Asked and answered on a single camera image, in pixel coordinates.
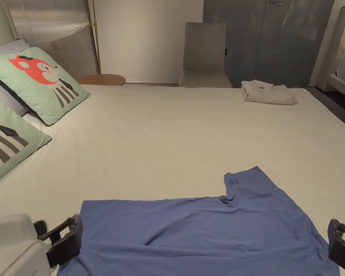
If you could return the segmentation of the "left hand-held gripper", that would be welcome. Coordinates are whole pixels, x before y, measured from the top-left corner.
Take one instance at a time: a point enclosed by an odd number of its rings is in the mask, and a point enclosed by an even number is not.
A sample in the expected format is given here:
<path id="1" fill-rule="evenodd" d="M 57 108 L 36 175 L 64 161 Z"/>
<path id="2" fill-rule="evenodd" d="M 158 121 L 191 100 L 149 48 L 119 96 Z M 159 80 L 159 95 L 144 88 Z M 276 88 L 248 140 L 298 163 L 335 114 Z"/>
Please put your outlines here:
<path id="1" fill-rule="evenodd" d="M 80 254 L 83 222 L 80 214 L 47 231 L 46 221 L 37 221 L 37 231 L 28 214 L 0 219 L 0 276 L 55 276 L 63 265 Z"/>

